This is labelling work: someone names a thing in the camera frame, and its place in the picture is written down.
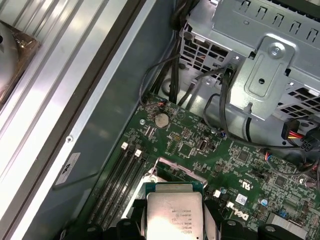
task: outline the metal bracket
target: metal bracket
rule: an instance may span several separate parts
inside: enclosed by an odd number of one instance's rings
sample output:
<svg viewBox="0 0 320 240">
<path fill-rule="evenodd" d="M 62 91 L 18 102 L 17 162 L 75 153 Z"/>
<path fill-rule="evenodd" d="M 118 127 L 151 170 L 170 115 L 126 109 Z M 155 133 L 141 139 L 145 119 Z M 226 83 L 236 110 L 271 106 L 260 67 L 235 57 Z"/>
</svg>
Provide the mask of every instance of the metal bracket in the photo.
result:
<svg viewBox="0 0 320 240">
<path fill-rule="evenodd" d="M 291 45 L 266 36 L 256 55 L 249 56 L 235 74 L 230 104 L 256 118 L 267 119 L 290 83 L 286 69 L 294 53 Z"/>
</svg>

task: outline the white label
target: white label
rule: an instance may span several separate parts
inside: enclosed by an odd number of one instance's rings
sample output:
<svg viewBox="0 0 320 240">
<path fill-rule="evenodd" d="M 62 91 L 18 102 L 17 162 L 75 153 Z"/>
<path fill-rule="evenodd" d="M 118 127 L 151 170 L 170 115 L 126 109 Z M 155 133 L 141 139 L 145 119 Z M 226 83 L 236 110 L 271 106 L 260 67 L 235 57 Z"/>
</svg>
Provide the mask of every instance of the white label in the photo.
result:
<svg viewBox="0 0 320 240">
<path fill-rule="evenodd" d="M 69 174 L 71 173 L 71 170 L 74 168 L 78 158 L 80 156 L 80 152 L 75 152 L 72 153 L 71 156 L 69 157 L 69 160 L 66 162 L 60 176 L 58 177 L 58 180 L 56 181 L 55 185 L 63 184 Z"/>
<path fill-rule="evenodd" d="M 239 193 L 235 201 L 244 206 L 246 204 L 247 199 L 248 198 L 246 196 L 243 196 L 242 194 Z"/>
</svg>

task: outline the power connector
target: power connector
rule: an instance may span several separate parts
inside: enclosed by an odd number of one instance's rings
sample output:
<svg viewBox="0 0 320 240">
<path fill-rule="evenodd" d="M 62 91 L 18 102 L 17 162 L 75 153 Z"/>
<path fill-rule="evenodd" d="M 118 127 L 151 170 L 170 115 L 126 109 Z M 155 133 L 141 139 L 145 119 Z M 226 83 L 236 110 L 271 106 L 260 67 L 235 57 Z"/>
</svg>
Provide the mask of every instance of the power connector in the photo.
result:
<svg viewBox="0 0 320 240">
<path fill-rule="evenodd" d="M 306 152 L 320 150 L 320 126 L 317 126 L 306 133 L 301 139 L 301 148 Z"/>
<path fill-rule="evenodd" d="M 283 124 L 282 132 L 281 132 L 281 137 L 282 137 L 284 140 L 287 140 L 288 137 L 289 137 L 290 131 L 293 131 L 293 132 L 297 133 L 298 130 L 299 130 L 299 126 L 300 126 L 300 122 L 299 122 L 298 120 L 296 120 L 296 119 L 286 121 L 286 122 Z"/>
</svg>

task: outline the green circuit board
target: green circuit board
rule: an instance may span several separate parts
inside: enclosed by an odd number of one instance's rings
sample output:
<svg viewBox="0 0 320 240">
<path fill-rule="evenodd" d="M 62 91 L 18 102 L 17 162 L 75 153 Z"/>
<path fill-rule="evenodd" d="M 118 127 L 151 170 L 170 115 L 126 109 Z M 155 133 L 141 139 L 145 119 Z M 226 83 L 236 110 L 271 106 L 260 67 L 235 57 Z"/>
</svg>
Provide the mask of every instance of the green circuit board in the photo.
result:
<svg viewBox="0 0 320 240">
<path fill-rule="evenodd" d="M 162 100 L 150 94 L 147 103 L 156 104 Z M 161 113 L 169 117 L 168 125 L 163 128 L 155 124 L 155 117 Z M 191 175 L 205 179 L 206 199 L 213 199 L 216 190 L 226 191 L 220 198 L 233 204 L 225 207 L 223 215 L 226 218 L 242 221 L 256 231 L 270 213 L 276 213 L 305 229 L 308 239 L 320 239 L 320 194 L 315 188 L 301 184 L 302 179 L 312 181 L 309 176 L 287 177 L 272 172 L 260 149 L 211 133 L 201 117 L 170 102 L 161 109 L 157 105 L 137 108 L 92 191 L 88 201 L 91 205 L 110 174 L 112 164 L 117 161 L 124 142 L 148 155 L 141 164 L 139 176 L 152 169 L 158 158 L 165 159 L 175 165 L 163 161 L 157 163 L 157 174 L 166 181 L 194 181 Z M 282 172 L 292 173 L 297 169 L 276 157 L 271 157 L 270 161 Z M 267 200 L 266 206 L 261 204 L 262 199 Z"/>
</svg>

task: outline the capacitor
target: capacitor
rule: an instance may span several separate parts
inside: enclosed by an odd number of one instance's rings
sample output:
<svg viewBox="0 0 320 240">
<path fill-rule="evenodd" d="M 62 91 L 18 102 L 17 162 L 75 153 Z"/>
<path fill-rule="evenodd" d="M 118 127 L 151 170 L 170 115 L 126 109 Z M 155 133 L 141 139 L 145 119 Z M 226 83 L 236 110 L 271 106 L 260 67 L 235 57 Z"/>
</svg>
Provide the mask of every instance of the capacitor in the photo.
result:
<svg viewBox="0 0 320 240">
<path fill-rule="evenodd" d="M 268 205 L 268 200 L 264 198 L 259 198 L 258 203 L 260 203 L 262 206 L 266 207 Z"/>
<path fill-rule="evenodd" d="M 226 194 L 227 193 L 227 189 L 225 189 L 224 187 L 220 187 L 220 192 L 222 194 Z"/>
<path fill-rule="evenodd" d="M 280 217 L 285 218 L 287 214 L 286 214 L 285 211 L 281 211 L 281 212 L 279 213 L 279 215 L 280 215 Z"/>
</svg>

